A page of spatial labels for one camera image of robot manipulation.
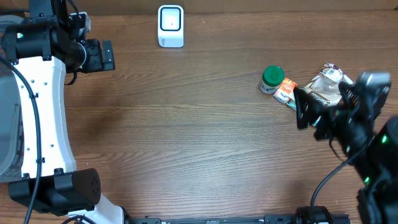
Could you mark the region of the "orange small packet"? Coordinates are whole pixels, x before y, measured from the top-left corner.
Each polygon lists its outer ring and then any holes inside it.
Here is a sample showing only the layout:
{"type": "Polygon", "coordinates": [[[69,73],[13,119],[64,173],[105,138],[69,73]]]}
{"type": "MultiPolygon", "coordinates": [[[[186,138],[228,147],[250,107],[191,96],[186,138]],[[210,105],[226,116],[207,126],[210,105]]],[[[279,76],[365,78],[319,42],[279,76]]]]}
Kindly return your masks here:
{"type": "Polygon", "coordinates": [[[294,81],[284,78],[273,96],[281,103],[287,104],[290,100],[294,100],[294,88],[297,86],[294,81]]]}

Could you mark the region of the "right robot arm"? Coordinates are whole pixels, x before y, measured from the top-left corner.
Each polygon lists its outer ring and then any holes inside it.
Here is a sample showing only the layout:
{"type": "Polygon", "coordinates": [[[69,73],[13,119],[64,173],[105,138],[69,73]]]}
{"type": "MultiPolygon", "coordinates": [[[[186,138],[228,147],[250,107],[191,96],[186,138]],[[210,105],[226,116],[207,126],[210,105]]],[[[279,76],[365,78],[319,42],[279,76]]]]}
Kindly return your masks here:
{"type": "Polygon", "coordinates": [[[340,83],[343,102],[324,106],[303,89],[294,88],[297,126],[315,126],[316,140],[338,141],[347,157],[314,191],[308,214],[316,223],[321,208],[315,207],[320,189],[346,165],[354,166],[364,187],[359,189],[358,212],[363,223],[397,223],[397,117],[374,132],[374,121],[386,102],[390,84],[340,83]]]}

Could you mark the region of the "beige brown snack bag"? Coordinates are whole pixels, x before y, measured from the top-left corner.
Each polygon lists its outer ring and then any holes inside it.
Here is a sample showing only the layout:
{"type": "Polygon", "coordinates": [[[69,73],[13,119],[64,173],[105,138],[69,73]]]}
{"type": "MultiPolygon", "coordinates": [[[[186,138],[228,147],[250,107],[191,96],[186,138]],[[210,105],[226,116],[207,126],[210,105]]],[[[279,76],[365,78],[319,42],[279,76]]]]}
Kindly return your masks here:
{"type": "Polygon", "coordinates": [[[338,85],[353,84],[341,69],[333,63],[325,63],[318,75],[302,89],[324,106],[335,106],[341,100],[338,85]]]}

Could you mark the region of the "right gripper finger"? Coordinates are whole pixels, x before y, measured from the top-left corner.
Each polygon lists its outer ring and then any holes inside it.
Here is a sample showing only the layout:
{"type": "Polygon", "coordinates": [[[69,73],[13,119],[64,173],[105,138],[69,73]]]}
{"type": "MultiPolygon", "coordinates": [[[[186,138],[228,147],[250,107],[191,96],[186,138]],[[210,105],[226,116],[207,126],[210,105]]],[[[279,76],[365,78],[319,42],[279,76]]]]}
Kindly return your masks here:
{"type": "Polygon", "coordinates": [[[360,106],[360,95],[356,91],[355,84],[341,82],[338,85],[343,107],[346,109],[358,109],[360,106]]]}
{"type": "Polygon", "coordinates": [[[316,126],[326,108],[302,88],[294,88],[297,127],[305,129],[309,125],[316,126]]]}

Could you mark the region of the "mint green wipes pack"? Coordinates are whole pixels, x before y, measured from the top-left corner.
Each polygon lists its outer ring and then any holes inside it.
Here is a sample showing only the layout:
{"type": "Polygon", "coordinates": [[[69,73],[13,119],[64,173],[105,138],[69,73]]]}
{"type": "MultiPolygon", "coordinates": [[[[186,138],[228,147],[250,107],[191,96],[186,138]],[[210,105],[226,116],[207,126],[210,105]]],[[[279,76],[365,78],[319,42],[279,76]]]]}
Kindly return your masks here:
{"type": "Polygon", "coordinates": [[[319,102],[306,93],[299,93],[298,101],[294,93],[294,100],[290,100],[287,106],[295,110],[297,127],[299,129],[304,129],[308,126],[316,126],[320,120],[320,115],[318,113],[318,109],[320,109],[319,102]]]}

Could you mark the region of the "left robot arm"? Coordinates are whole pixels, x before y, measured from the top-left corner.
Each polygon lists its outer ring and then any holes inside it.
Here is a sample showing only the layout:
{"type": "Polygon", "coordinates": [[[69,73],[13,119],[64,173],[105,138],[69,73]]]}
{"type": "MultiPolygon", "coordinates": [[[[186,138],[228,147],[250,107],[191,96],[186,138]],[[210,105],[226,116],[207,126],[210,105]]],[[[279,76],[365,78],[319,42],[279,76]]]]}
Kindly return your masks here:
{"type": "Polygon", "coordinates": [[[64,88],[67,74],[115,69],[112,44],[87,39],[87,13],[68,12],[72,1],[31,0],[29,16],[6,28],[1,62],[14,74],[21,101],[24,158],[10,198],[32,212],[67,223],[129,223],[101,191],[96,169],[78,170],[68,138],[64,88]]]}

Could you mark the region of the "green lid jar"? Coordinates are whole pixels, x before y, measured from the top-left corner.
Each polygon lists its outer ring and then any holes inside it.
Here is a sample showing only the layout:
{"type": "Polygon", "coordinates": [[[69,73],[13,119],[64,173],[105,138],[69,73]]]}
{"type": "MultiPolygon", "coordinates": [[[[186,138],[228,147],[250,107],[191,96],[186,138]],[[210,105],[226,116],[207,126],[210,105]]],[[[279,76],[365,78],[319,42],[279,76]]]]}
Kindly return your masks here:
{"type": "Polygon", "coordinates": [[[265,94],[274,94],[285,78],[283,69],[276,65],[268,66],[259,81],[259,89],[265,94]]]}

